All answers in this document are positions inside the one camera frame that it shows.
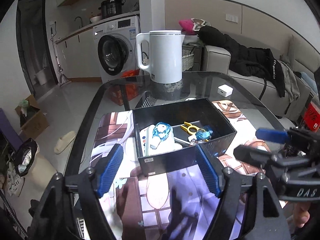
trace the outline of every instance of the yellow plastic clip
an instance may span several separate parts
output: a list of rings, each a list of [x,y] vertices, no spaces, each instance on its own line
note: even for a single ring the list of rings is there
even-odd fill
[[[190,135],[193,135],[195,134],[200,128],[195,126],[195,125],[192,125],[191,123],[189,122],[184,122],[184,124],[187,126],[185,127],[183,124],[180,125],[181,129],[183,129],[185,132],[187,132],[188,134]]]

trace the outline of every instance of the human hand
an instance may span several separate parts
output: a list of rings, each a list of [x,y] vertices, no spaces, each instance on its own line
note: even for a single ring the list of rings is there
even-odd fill
[[[302,228],[308,222],[310,214],[308,212],[311,202],[299,202],[294,204],[293,220],[298,228]]]

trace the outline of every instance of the light switch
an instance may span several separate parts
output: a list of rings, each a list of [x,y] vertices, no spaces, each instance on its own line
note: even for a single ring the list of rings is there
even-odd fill
[[[226,14],[226,21],[238,23],[239,17],[231,14]]]

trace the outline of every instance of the washing machine door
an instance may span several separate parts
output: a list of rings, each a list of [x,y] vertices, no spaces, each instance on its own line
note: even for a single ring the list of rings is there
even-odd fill
[[[128,58],[125,47],[118,38],[104,35],[98,43],[98,56],[101,66],[110,76],[119,74]]]

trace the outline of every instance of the bowl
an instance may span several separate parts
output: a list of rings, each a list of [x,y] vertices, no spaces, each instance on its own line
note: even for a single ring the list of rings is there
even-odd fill
[[[101,21],[101,20],[102,20],[102,16],[101,15],[90,18],[90,22],[92,22],[92,23],[96,23],[96,22]]]

